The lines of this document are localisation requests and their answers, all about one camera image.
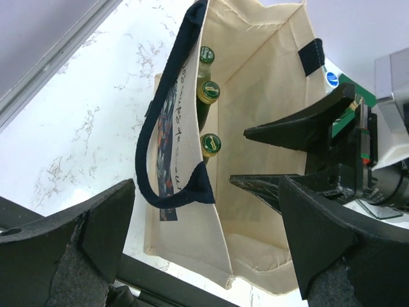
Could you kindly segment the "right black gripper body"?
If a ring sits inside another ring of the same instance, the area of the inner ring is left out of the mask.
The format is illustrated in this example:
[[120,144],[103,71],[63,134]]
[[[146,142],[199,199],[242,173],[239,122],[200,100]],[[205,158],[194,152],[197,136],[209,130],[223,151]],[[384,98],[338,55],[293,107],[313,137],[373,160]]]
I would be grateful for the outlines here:
[[328,136],[307,154],[305,186],[341,205],[353,200],[379,202],[372,177],[375,160],[376,116],[363,103],[355,116],[334,137]]

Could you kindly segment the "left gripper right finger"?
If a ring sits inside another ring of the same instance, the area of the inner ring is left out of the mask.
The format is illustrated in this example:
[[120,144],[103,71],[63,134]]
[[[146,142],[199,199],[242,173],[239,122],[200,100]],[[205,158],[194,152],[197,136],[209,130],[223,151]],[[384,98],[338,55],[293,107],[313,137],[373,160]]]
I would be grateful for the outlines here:
[[285,177],[279,204],[309,306],[408,306],[408,230],[367,217]]

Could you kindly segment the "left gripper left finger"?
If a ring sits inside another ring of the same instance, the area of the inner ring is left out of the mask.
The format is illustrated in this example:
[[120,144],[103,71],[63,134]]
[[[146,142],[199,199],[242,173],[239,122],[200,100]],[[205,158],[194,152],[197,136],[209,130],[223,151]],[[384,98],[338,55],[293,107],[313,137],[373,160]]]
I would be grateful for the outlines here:
[[43,217],[1,200],[1,305],[105,306],[134,207],[133,180]]

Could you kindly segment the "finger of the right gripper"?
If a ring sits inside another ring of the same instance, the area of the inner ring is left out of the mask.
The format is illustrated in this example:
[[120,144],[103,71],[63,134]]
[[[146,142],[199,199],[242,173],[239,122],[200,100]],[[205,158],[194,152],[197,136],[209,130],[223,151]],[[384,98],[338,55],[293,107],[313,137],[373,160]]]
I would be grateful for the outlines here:
[[353,96],[341,88],[327,95],[313,105],[276,120],[244,130],[243,135],[252,141],[298,150],[307,153],[326,153],[330,141],[330,126],[334,121],[336,109],[346,107]]
[[320,171],[307,175],[231,175],[229,182],[248,193],[255,195],[278,214],[282,214],[279,203],[279,183],[284,177],[305,186],[309,190],[324,196],[339,195],[337,171]]

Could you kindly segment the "blue cap water bottle front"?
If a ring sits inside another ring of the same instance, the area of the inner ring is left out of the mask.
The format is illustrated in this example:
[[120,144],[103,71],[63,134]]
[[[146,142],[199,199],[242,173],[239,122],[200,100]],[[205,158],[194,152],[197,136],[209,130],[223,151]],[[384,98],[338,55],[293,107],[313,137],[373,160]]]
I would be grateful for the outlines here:
[[339,86],[339,76],[341,70],[334,65],[325,65],[323,67],[325,80],[325,94],[328,95]]

